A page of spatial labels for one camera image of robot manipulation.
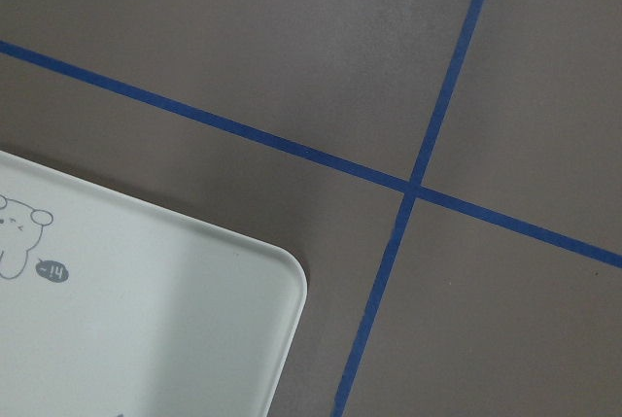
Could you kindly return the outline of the cream rabbit print tray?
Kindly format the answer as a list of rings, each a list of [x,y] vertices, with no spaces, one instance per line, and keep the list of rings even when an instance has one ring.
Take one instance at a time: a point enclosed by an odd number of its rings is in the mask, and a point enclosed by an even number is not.
[[[1,156],[5,416],[264,416],[306,297],[279,247]]]

